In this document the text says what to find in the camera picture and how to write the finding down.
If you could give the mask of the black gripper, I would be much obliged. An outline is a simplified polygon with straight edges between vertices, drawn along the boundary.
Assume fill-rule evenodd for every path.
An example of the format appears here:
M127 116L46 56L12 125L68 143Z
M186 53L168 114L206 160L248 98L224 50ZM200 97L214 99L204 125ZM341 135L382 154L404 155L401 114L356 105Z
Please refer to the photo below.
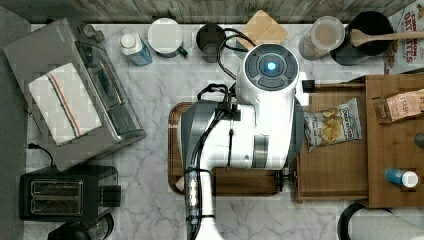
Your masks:
M297 187L297 175L295 171L284 173L282 170L276 171L274 174L275 188L278 192L282 192L283 188L288 185L292 188Z

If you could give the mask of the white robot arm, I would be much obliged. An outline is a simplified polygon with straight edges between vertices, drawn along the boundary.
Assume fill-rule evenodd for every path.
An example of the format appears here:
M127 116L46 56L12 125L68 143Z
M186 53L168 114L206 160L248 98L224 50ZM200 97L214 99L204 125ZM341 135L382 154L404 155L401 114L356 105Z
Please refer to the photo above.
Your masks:
M180 117L187 240L222 240L216 227L212 171L281 170L299 155L304 139L302 83L295 55L280 44L253 47L235 84L210 84L221 101L201 96Z

